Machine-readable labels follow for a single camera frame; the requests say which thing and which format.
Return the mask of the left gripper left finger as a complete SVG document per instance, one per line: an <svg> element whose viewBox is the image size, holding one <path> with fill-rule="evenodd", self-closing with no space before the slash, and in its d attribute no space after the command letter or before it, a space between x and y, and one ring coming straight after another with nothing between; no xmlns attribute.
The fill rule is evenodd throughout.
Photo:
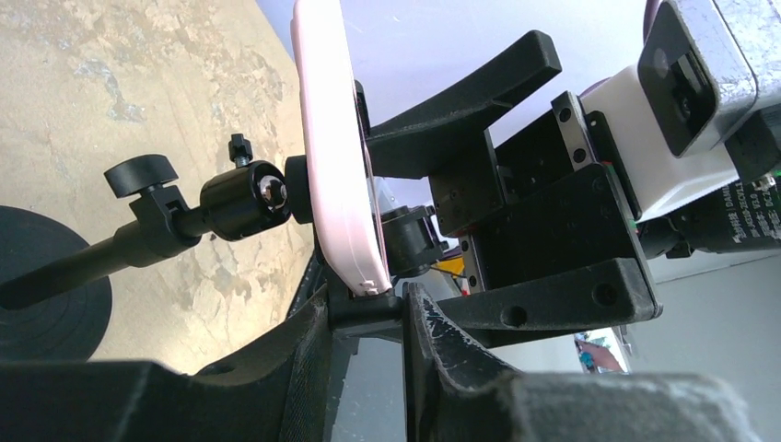
<svg viewBox="0 0 781 442"><path fill-rule="evenodd" d="M151 361L4 364L5 441L319 441L332 335L324 292L183 375Z"/></svg>

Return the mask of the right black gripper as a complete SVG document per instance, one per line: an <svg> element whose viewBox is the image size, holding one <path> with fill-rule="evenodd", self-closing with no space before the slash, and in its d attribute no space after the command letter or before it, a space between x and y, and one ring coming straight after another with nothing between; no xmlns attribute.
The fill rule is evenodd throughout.
<svg viewBox="0 0 781 442"><path fill-rule="evenodd" d="M377 176L437 172L429 182L440 231L459 241L466 289L478 293L438 306L487 348L662 312L641 266L638 203L623 186L612 138L579 97L559 95L502 145L484 132L561 72L552 37L531 30L459 82L373 126L367 140Z"/></svg>

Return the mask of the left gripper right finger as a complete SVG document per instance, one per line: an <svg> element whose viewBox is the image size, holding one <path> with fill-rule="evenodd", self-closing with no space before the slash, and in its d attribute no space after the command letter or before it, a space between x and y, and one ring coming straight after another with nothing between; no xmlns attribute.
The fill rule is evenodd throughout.
<svg viewBox="0 0 781 442"><path fill-rule="evenodd" d="M756 441L746 402L690 374L525 373L404 286L405 433L410 441Z"/></svg>

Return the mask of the black round-base phone stand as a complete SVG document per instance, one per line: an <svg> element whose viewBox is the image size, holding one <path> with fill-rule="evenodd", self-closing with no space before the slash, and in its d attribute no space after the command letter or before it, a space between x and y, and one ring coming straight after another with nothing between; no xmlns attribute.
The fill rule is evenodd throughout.
<svg viewBox="0 0 781 442"><path fill-rule="evenodd" d="M363 88L356 102L367 145ZM44 215L5 206L1 210L1 359L85 361L97 350L112 309L110 276L174 258L211 234L239 241L290 219L312 224L305 154L279 169L254 158L251 142L233 134L234 168L214 176L196 207L186 204L177 173L160 154L133 157L108 169L117 198L129 198L134 221L99 243ZM447 250L429 206L379 212L392 287L426 272Z"/></svg>

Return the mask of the pink case phone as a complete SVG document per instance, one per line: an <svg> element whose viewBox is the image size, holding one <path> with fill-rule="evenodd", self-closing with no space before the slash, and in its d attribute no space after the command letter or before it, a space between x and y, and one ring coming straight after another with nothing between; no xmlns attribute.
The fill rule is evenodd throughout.
<svg viewBox="0 0 781 442"><path fill-rule="evenodd" d="M384 294L392 284L340 3L297 1L291 37L321 251L353 294Z"/></svg>

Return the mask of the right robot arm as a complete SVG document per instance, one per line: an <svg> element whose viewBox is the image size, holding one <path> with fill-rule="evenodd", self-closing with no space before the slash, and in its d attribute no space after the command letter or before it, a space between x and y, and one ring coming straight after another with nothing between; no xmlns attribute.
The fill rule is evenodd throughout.
<svg viewBox="0 0 781 442"><path fill-rule="evenodd" d="M618 122L570 92L494 145L489 126L560 70L552 39L531 31L369 132L375 172L426 178L434 198L384 217L391 262L434 258L422 225L435 215L440 232L461 242L470 286L440 308L487 347L655 319L662 307L647 261L658 256L780 245L777 191L735 179L653 216Z"/></svg>

